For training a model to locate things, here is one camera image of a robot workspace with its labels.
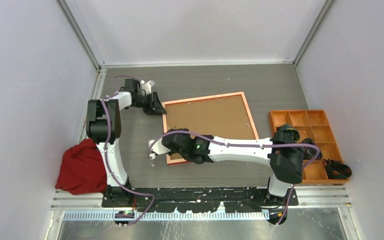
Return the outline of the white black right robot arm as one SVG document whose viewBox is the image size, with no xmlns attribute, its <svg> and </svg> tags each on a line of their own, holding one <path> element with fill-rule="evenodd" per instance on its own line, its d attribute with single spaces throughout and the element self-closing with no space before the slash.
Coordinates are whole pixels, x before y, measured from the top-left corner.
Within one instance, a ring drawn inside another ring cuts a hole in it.
<svg viewBox="0 0 384 240">
<path fill-rule="evenodd" d="M 269 166 L 265 198 L 271 205 L 279 205 L 291 185 L 303 180 L 304 150 L 297 146 L 299 134 L 287 128 L 262 139 L 228 139 L 213 135 L 196 135 L 186 128 L 169 130 L 151 150 L 155 154 L 179 154 L 195 164 L 223 161 L 250 162 Z"/>
</svg>

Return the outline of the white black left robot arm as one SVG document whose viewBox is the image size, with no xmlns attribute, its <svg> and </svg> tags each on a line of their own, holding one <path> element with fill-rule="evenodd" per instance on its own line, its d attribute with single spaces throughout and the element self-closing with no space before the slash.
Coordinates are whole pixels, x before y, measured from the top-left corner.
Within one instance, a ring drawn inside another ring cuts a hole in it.
<svg viewBox="0 0 384 240">
<path fill-rule="evenodd" d="M 91 99 L 87 103 L 86 135 L 99 150 L 106 173 L 102 204 L 128 207 L 134 199 L 129 176 L 120 152 L 121 110 L 140 108 L 146 115 L 164 115 L 166 110 L 152 88 L 155 82 L 126 78 L 124 86 L 112 95 Z"/>
</svg>

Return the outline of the red picture frame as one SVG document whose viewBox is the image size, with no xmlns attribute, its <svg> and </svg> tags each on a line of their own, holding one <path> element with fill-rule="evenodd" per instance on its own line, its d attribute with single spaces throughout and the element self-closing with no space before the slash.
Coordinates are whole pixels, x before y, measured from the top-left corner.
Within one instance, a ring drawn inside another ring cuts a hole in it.
<svg viewBox="0 0 384 240">
<path fill-rule="evenodd" d="M 165 101 L 162 106 L 164 132 L 188 129 L 225 139 L 260 138 L 244 92 Z"/>
</svg>

